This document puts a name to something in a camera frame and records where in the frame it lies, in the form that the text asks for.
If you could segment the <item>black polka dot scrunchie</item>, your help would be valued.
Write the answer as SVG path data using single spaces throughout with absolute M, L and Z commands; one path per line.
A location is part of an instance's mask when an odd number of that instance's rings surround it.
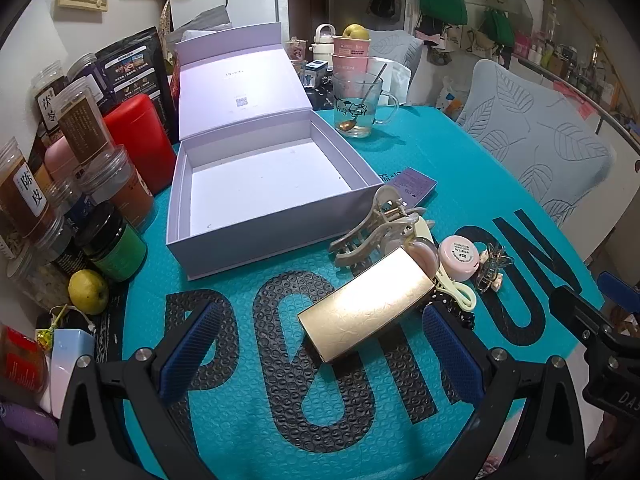
M 444 306 L 447 312 L 466 330 L 474 330 L 475 315 L 473 311 L 463 310 L 453 296 L 446 292 L 434 292 L 428 302 L 429 306 Z

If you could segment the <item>cream yellow hair clip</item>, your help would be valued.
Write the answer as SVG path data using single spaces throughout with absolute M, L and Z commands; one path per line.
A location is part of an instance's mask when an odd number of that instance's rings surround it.
M 414 232 L 416 232 L 416 237 L 425 238 L 432 244 L 435 244 L 430 226 L 424 218 L 420 217 L 414 224 L 413 229 Z M 464 283 L 450 278 L 442 264 L 439 265 L 439 269 L 435 274 L 435 287 L 439 292 L 446 292 L 446 294 L 454 298 L 454 301 L 462 311 L 474 311 L 477 298 L 473 289 Z

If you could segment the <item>small gold metal hair clip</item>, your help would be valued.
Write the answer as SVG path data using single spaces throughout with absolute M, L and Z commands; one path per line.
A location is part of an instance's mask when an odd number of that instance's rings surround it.
M 476 290 L 481 294 L 492 290 L 498 292 L 503 282 L 503 270 L 513 263 L 513 259 L 501 245 L 488 243 L 480 253 L 480 266 L 475 273 Z

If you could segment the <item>pink round compact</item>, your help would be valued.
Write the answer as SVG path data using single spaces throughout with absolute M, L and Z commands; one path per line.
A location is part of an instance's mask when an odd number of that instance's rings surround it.
M 472 278 L 480 267 L 480 253 L 474 243 L 460 235 L 446 237 L 438 248 L 440 263 L 455 281 Z

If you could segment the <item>pink oval hair clip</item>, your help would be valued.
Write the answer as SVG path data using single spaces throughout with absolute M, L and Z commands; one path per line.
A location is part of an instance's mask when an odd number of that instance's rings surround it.
M 440 267 L 438 249 L 424 237 L 416 237 L 405 244 L 405 251 L 429 277 L 434 278 Z

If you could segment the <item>gold rectangular box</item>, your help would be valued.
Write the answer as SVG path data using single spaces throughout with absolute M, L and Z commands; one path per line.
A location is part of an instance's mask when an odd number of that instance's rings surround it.
M 321 361 L 331 363 L 395 322 L 433 288 L 408 252 L 397 248 L 297 318 Z

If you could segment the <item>beige hair claw clip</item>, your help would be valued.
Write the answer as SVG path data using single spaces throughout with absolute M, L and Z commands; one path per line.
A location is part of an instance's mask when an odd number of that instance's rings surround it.
M 389 242 L 402 244 L 414 234 L 414 226 L 426 209 L 409 207 L 396 188 L 383 185 L 375 192 L 371 208 L 359 224 L 329 246 L 338 268 L 356 266 L 372 252 L 385 252 Z

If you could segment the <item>purple card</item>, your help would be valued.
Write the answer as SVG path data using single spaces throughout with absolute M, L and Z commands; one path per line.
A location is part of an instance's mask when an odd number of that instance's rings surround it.
M 434 190 L 436 181 L 420 171 L 407 168 L 395 174 L 388 184 L 399 193 L 408 207 L 415 207 L 422 204 Z

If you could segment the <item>teal bubble mailer mat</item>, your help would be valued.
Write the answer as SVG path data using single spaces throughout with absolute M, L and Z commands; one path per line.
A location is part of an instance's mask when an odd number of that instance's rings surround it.
M 549 312 L 568 285 L 602 296 L 582 259 L 530 195 L 449 118 L 402 110 L 357 143 L 387 177 L 413 168 L 436 180 L 427 215 L 438 238 L 461 234 L 511 256 L 501 287 L 478 297 L 474 332 L 488 348 L 544 362 L 575 338 Z M 218 300 L 224 322 L 184 411 L 201 458 L 221 479 L 413 479 L 446 452 L 472 408 L 447 384 L 417 308 L 390 314 L 414 281 L 409 263 L 363 278 L 317 247 L 197 282 L 148 232 L 148 261 L 126 302 L 126 353 L 155 346 L 194 301 Z

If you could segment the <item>metal spoon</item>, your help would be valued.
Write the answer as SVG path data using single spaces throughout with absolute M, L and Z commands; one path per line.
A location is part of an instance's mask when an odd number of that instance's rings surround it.
M 334 79 L 335 127 L 346 136 L 367 136 L 374 124 L 378 100 L 383 94 L 383 66 L 375 75 Z

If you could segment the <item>dark blue label jar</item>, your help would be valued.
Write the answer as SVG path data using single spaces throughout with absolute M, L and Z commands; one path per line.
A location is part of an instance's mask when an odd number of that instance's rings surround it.
M 70 66 L 66 77 L 69 82 L 82 77 L 86 78 L 86 83 L 91 89 L 93 99 L 96 100 L 102 116 L 111 113 L 117 106 L 112 86 L 108 82 L 104 70 L 94 53 L 89 52 L 81 55 Z

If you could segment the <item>clear jar white label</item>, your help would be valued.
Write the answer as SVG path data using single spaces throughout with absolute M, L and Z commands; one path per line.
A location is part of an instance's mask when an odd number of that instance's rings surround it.
M 58 128 L 53 100 L 67 85 L 68 79 L 60 60 L 54 61 L 32 77 L 32 96 L 47 133 Z

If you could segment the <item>white thermos bottle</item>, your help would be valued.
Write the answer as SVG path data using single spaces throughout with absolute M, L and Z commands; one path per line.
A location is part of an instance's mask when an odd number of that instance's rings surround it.
M 315 61 L 326 61 L 329 66 L 332 66 L 334 36 L 335 27 L 332 24 L 321 24 L 316 28 L 314 39 L 309 47 Z

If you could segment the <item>white mini fridge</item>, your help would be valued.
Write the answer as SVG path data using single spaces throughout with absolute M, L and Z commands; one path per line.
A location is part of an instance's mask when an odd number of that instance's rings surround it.
M 169 0 L 175 30 L 216 30 L 278 22 L 291 39 L 288 0 Z

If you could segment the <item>yellow pear on cups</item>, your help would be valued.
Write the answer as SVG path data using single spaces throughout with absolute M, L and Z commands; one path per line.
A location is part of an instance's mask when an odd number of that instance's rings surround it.
M 370 39 L 369 32 L 367 31 L 367 29 L 365 29 L 360 24 L 350 24 L 350 25 L 348 25 L 343 30 L 342 36 L 345 37 L 345 38 L 357 39 L 357 40 L 369 40 Z

